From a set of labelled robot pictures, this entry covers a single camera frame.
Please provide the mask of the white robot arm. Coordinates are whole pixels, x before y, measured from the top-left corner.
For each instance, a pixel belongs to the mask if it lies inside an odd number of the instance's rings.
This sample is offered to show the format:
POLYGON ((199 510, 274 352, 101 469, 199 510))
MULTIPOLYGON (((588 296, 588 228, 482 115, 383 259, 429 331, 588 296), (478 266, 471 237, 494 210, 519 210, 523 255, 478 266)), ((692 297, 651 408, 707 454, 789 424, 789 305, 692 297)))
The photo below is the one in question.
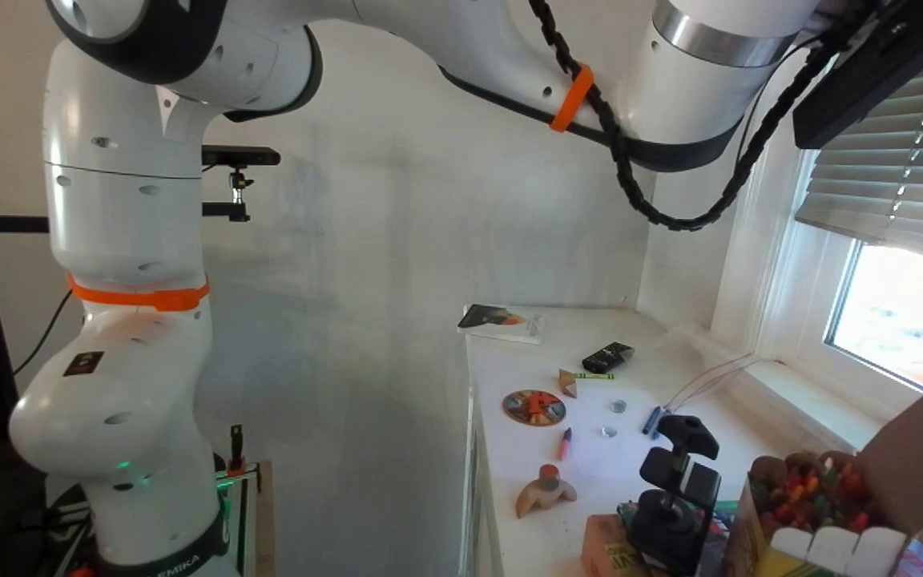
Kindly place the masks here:
POLYGON ((508 0, 45 0, 40 155, 51 252, 83 305, 9 415, 17 451, 80 483, 96 577, 237 577, 214 451, 196 424, 211 352, 200 135, 320 82, 316 20, 392 31, 462 91, 608 145, 624 165, 714 160, 819 0, 646 0, 612 93, 508 0))

